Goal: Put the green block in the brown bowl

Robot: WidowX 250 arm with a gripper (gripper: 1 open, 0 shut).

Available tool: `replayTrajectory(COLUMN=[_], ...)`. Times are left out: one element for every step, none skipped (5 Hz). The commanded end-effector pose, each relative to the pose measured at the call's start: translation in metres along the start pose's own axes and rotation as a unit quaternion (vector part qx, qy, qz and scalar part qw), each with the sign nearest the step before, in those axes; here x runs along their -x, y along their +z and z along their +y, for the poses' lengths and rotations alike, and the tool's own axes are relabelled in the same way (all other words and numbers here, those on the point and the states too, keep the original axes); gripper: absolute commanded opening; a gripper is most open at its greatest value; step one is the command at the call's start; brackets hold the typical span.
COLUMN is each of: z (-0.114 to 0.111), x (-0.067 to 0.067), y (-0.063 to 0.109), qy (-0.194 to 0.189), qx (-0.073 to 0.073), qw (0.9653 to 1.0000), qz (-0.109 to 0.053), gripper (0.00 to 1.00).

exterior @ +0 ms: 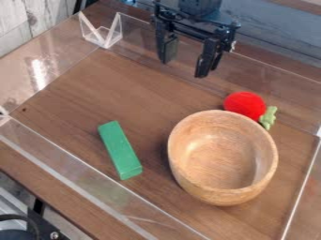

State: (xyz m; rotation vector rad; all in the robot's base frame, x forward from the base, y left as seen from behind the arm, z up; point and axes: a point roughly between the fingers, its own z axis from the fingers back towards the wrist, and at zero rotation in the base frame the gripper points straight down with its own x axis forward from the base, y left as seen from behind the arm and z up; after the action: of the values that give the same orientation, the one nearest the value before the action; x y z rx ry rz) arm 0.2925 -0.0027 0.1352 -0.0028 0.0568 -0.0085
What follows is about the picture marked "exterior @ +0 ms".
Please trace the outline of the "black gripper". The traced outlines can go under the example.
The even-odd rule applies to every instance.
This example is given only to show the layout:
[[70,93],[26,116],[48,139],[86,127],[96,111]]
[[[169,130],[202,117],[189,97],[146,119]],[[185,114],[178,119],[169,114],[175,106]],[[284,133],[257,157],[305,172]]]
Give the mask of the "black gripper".
[[151,16],[155,28],[158,58],[167,64],[177,56],[178,36],[205,40],[195,65],[195,78],[205,78],[216,70],[222,51],[232,52],[241,22],[221,11],[224,0],[154,0]]

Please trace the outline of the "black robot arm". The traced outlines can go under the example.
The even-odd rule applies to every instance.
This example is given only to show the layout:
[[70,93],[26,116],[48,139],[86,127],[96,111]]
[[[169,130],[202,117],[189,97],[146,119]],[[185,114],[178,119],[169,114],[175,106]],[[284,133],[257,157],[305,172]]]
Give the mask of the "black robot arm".
[[170,7],[162,0],[153,3],[151,22],[161,62],[167,64],[175,58],[178,36],[182,35],[203,43],[194,77],[207,77],[218,67],[224,52],[234,50],[241,22],[221,12],[222,0],[178,0],[177,7]]

